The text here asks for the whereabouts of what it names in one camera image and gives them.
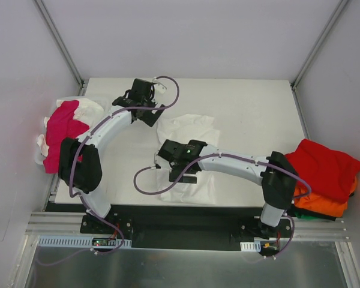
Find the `white daisy print t-shirt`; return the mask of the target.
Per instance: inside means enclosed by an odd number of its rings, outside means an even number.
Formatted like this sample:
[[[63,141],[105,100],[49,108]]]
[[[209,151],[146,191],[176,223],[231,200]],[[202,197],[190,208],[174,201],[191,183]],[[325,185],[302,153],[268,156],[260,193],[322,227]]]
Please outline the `white daisy print t-shirt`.
[[[186,144],[190,140],[204,141],[217,146],[220,131],[214,128],[214,118],[206,115],[186,114],[177,118],[160,119],[157,124],[159,144],[174,140]],[[214,205],[215,185],[211,172],[196,174],[195,184],[177,183],[171,190],[157,197],[164,202],[192,205]]]

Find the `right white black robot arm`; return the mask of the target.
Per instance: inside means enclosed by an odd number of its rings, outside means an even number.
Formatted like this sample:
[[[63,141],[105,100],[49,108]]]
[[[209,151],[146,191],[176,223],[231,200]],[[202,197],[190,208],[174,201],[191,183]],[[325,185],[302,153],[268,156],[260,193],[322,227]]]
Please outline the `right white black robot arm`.
[[[250,234],[274,237],[283,214],[290,208],[298,173],[286,156],[274,151],[267,157],[234,154],[199,140],[183,144],[165,140],[158,156],[169,163],[169,181],[182,182],[183,174],[220,172],[253,182],[262,188],[265,204],[257,224],[246,224]]]

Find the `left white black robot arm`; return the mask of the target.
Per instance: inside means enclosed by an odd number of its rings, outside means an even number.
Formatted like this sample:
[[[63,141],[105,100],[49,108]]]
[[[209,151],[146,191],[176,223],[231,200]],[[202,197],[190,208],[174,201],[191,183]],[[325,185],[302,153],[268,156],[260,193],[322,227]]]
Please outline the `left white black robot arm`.
[[[133,122],[153,127],[165,107],[157,103],[155,94],[165,91],[158,79],[134,79],[131,89],[112,102],[94,127],[61,142],[58,176],[68,185],[70,197],[80,197],[87,212],[96,215],[94,226],[101,233],[109,233],[115,226],[114,217],[108,214],[111,204],[100,187],[101,155],[111,140]]]

